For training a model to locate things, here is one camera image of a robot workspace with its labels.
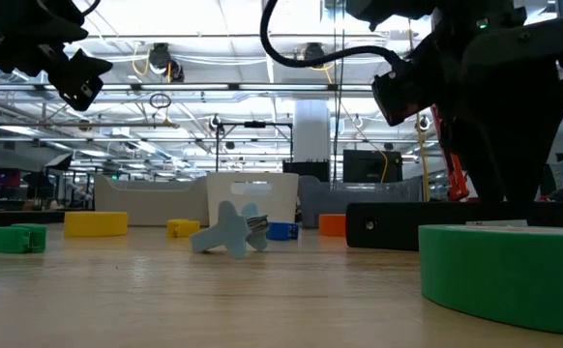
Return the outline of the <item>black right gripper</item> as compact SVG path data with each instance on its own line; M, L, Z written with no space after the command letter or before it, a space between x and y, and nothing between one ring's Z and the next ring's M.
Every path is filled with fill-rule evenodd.
M450 199L533 200L563 118L563 18L521 26L513 0L450 0L431 19L410 54L411 103L444 100L461 64L466 103L434 106Z

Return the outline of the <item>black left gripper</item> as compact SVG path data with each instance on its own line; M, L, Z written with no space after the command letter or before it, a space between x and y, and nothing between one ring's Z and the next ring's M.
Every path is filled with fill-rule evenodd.
M66 43L85 39L84 14L71 0L0 0L0 70L47 71L49 82L72 109L86 111L104 87L113 64Z

